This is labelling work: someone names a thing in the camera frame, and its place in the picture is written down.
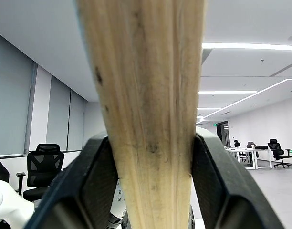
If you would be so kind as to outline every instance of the ceiling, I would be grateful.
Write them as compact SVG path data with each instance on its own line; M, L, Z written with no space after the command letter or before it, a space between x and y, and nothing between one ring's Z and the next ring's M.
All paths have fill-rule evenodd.
M0 34L86 100L98 101L74 1L0 1ZM290 36L292 0L208 0L204 42L292 45ZM260 91L292 78L292 51L213 49L205 57L202 91ZM292 82L285 82L210 118L226 120L286 99L291 90ZM201 94L199 107L225 107L246 96ZM212 112L198 111L198 115Z

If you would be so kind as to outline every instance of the gray roller blind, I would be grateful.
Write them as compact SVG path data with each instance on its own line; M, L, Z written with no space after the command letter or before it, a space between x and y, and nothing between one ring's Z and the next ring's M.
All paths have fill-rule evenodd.
M0 36L0 155L23 154L33 61Z
M52 76L46 143L66 150L71 89Z
M81 150L83 147L83 111L85 99L71 92L68 150Z

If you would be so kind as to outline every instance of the white desk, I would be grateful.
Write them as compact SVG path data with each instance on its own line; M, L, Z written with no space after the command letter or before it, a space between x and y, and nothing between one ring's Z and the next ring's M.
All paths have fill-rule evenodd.
M272 160L271 160L271 151L270 149L268 150L263 150L263 149L252 149L252 148L235 148L235 149L226 149L228 152L233 152L236 153L236 158L238 162L240 163L240 153L247 153L247 152L252 152L252 162L253 162L253 167L248 167L246 169L259 169L259 168L272 168ZM269 155L269 166L258 166L257 164L257 157L256 157L256 151L259 153L262 152L268 152Z

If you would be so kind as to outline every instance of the wooden stick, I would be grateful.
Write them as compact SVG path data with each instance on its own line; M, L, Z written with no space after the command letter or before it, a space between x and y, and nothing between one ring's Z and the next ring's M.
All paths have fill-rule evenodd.
M77 0L133 229L187 229L204 0Z

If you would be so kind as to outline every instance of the ceiling light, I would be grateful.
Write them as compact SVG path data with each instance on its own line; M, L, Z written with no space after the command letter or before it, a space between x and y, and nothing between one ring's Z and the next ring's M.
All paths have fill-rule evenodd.
M198 94L254 94L257 91L200 91Z
M238 100L238 101L236 101L236 102L234 102L234 103L232 103L232 104L230 104L230 105L227 105L227 106L221 108L221 109L218 110L218 111L214 111L214 112L212 112L212 113L210 113L210 114L204 116L204 118L210 117L210 116L212 116L212 115L214 115L214 114L216 114L216 113L218 113L218 112L220 112L220 111L223 111L223 110L225 110L225 109L227 109L227 108L229 108L229 107L231 107L231 106L234 106L234 105L236 105L236 104L239 104L239 103L241 103L241 102L243 102L243 101L245 101L245 100L247 100L247 99L250 99L250 98L252 98L252 97L254 97L254 96L256 96L256 95L258 95L258 94L260 94L260 93L263 93L263 92L265 92L265 91L267 91L267 90L269 90L269 89L271 89L271 88L273 88L273 87L276 87L276 86L278 86L278 85L280 85L280 84L282 84L282 83L284 83L284 82L286 82L286 81L292 81L292 79L285 79L285 80L282 80L282 81L280 81L280 82L278 82L278 83L276 83L276 84L274 84L274 85L271 85L271 86L269 86L269 87L267 87L267 88L265 88L265 89L263 89L263 90L261 90L261 91L259 91L259 92L257 92L257 93L254 93L254 94L249 95L249 96L247 96L247 97L245 97L245 98L243 98L243 99L240 99L240 100Z
M220 110L221 107L198 107L197 110Z
M245 43L202 43L203 49L267 49L292 51L292 45L245 44Z

